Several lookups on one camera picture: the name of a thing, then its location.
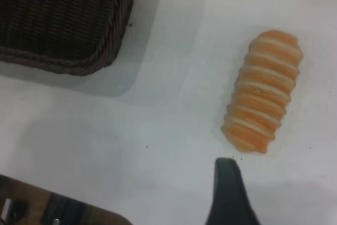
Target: striped bread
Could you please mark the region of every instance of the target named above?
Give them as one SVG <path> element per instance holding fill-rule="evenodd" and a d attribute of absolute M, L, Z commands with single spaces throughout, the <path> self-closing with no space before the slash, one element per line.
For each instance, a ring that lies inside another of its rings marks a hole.
<path fill-rule="evenodd" d="M 254 39 L 239 71 L 221 130 L 243 152 L 267 152 L 290 102 L 303 54 L 297 38 L 267 31 Z"/>

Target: black object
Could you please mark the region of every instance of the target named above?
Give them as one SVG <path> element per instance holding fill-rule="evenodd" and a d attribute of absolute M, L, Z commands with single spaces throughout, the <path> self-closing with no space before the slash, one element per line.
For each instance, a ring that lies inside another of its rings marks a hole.
<path fill-rule="evenodd" d="M 206 225 L 260 225 L 233 159 L 215 161 L 213 204 Z"/>
<path fill-rule="evenodd" d="M 62 225 L 74 225 L 81 219 L 86 204 L 53 193 L 42 215 L 41 224 L 52 225 L 57 219 Z"/>
<path fill-rule="evenodd" d="M 9 213 L 7 224 L 9 225 L 17 224 L 27 214 L 29 206 L 30 204 L 28 200 L 21 200 L 21 199 L 15 200 Z"/>

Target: wicker basket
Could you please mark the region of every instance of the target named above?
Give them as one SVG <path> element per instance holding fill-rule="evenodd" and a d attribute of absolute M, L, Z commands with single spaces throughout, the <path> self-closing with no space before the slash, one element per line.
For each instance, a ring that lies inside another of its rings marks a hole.
<path fill-rule="evenodd" d="M 0 60 L 88 75 L 117 57 L 133 0 L 0 0 Z"/>

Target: white table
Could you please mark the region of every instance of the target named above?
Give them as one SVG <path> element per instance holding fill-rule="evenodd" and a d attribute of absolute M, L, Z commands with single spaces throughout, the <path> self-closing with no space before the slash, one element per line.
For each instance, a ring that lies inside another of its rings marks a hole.
<path fill-rule="evenodd" d="M 0 173 L 140 225 L 203 224 L 234 157 L 262 224 L 337 224 L 337 0 L 135 0 L 119 57 L 88 77 L 0 64 Z M 304 52 L 266 155 L 220 131 L 250 40 Z"/>

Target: bread roll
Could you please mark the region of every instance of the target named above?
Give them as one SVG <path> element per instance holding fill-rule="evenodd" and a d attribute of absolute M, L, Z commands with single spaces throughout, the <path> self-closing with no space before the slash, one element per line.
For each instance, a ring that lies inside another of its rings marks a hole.
<path fill-rule="evenodd" d="M 254 39 L 239 71 L 221 130 L 243 152 L 267 152 L 281 126 L 303 54 L 297 38 L 267 31 Z"/>

